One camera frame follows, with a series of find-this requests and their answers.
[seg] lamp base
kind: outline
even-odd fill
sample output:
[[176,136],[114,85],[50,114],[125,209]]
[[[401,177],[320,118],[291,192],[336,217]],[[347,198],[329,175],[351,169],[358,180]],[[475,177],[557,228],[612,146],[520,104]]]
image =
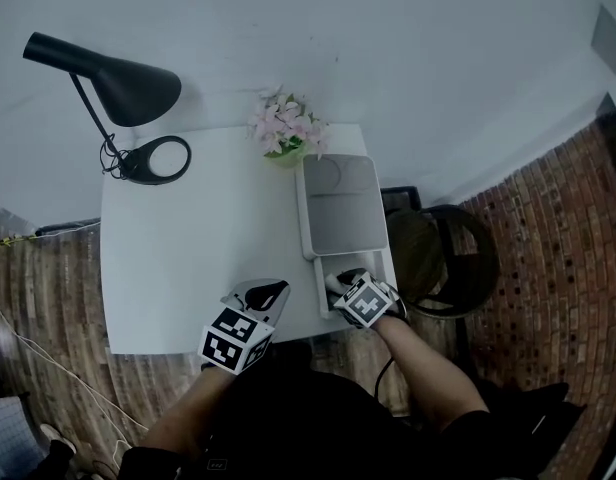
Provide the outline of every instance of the lamp base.
[[[155,174],[150,168],[150,157],[155,150],[167,142],[175,142],[181,144],[186,148],[186,163],[175,174],[170,176],[159,176]],[[151,140],[143,146],[133,149],[123,159],[123,162],[119,162],[119,174],[122,179],[139,183],[141,185],[164,185],[171,181],[178,180],[188,170],[190,166],[190,159],[192,157],[192,151],[188,143],[181,137],[175,135],[166,135],[159,137],[158,139]]]

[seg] lamp shade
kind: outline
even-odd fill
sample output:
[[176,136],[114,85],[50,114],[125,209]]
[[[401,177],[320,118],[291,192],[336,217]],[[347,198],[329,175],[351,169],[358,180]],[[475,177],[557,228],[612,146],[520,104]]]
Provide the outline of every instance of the lamp shade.
[[24,58],[90,79],[106,114],[118,126],[154,121],[181,93],[181,81],[171,71],[107,57],[39,32],[28,40]]

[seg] white table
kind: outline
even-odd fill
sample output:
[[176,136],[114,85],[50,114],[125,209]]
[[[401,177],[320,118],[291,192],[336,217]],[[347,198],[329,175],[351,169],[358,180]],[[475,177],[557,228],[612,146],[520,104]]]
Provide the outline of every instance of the white table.
[[[357,125],[331,125],[330,134],[329,152],[366,154]],[[245,128],[180,136],[192,162],[179,180],[104,181],[101,278],[111,352],[196,350],[220,297],[260,277],[284,279],[292,290],[275,341],[347,328],[343,318],[319,315],[313,266],[301,253],[294,170],[263,158]],[[394,285],[388,248],[382,257]]]

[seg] flower pot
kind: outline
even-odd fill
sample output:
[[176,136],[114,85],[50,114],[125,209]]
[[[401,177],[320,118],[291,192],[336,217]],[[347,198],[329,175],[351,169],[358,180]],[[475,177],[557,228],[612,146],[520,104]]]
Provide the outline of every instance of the flower pot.
[[292,169],[301,162],[301,159],[306,156],[308,152],[308,143],[302,142],[301,145],[295,149],[289,149],[281,153],[267,153],[264,156],[282,169]]

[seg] floor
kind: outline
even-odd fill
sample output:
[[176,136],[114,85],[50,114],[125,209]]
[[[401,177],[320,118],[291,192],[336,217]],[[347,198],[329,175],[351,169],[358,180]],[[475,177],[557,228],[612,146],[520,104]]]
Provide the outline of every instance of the floor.
[[[492,227],[502,265],[493,298],[467,320],[480,375],[522,389],[564,379],[571,384],[570,399],[589,406],[551,465],[551,478],[586,478],[616,413],[616,173],[608,133],[593,125],[465,203]],[[98,228],[0,248],[0,308],[22,335],[146,426],[198,372],[195,355],[110,354]],[[452,323],[419,317],[414,327],[454,356]],[[311,344],[316,369],[368,391],[388,358],[367,331],[317,337]],[[37,421],[56,425],[75,441],[82,467],[92,469],[94,460],[112,465],[120,436],[96,402],[74,379],[25,349],[1,319],[0,370],[12,393],[31,393]],[[380,395],[394,414],[408,413],[408,391],[396,368]],[[114,409],[108,413],[137,442],[142,430]]]

